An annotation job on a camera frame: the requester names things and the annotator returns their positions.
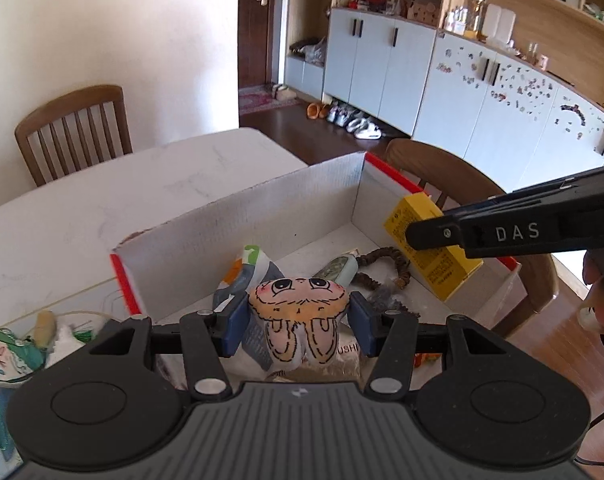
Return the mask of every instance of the brown door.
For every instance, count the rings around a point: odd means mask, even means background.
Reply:
[[[237,57],[239,87],[264,84],[271,71],[269,64],[271,1],[239,0]]]

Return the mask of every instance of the ribbed gray panel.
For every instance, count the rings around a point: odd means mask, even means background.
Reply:
[[[249,383],[197,407],[179,435],[141,462],[99,473],[29,463],[15,480],[583,480],[571,463],[522,473],[482,469],[431,444],[397,404],[354,384]]]

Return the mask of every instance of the wooden chair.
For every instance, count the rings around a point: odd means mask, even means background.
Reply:
[[[384,158],[397,170],[417,176],[420,187],[431,184],[440,190],[439,208],[449,197],[460,205],[467,205],[504,194],[504,190],[465,160],[416,140],[392,140]],[[517,261],[521,264],[519,275],[527,296],[493,327],[502,337],[514,333],[559,294],[559,278],[550,254],[518,256]]]
[[[113,114],[111,114],[110,107],[105,107],[108,103],[113,103]],[[99,127],[99,123],[96,127],[92,107],[99,108],[99,111],[95,110],[95,113],[100,115],[101,127]],[[127,115],[124,109],[124,94],[119,86],[98,85],[76,90],[46,103],[26,116],[15,129],[15,140],[18,142],[18,147],[29,171],[31,171],[35,184],[44,186],[47,183],[42,170],[48,170],[51,180],[57,180],[61,176],[69,174],[70,164],[65,152],[70,156],[70,163],[75,171],[104,162],[105,151],[108,151],[110,159],[116,158],[119,155],[116,152],[120,150],[114,144],[114,138],[111,136],[111,129],[109,128],[108,116],[112,115],[115,117],[115,126],[118,130],[122,154],[131,153],[131,140],[128,136]],[[89,139],[84,135],[87,124],[91,133]],[[47,138],[46,130],[42,131],[47,125],[50,140]],[[58,131],[60,130],[64,132],[64,141],[58,138]],[[39,141],[39,149],[34,152],[32,146],[35,145],[37,148],[35,137]],[[83,160],[78,157],[78,141],[81,147],[80,155],[83,155]],[[51,158],[51,150],[49,150],[51,143],[54,149],[53,155],[57,156],[57,159]],[[106,143],[106,150],[103,150],[104,143]],[[44,158],[45,167],[44,164],[38,162],[38,158],[40,161]]]

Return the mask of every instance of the silver screw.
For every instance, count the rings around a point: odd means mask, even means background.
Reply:
[[[378,377],[371,381],[371,390],[378,394],[396,394],[402,389],[402,383],[392,377]]]
[[[221,379],[207,377],[195,383],[195,391],[202,395],[217,395],[226,390],[226,383]]]

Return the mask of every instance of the orange shoe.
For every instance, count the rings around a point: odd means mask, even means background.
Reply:
[[[324,106],[322,106],[322,108],[320,109],[320,113],[319,113],[318,117],[320,119],[325,119],[326,116],[329,114],[330,110],[331,110],[331,105],[324,105]]]
[[[317,103],[311,103],[306,108],[306,117],[309,119],[317,119],[320,115],[320,105]]]

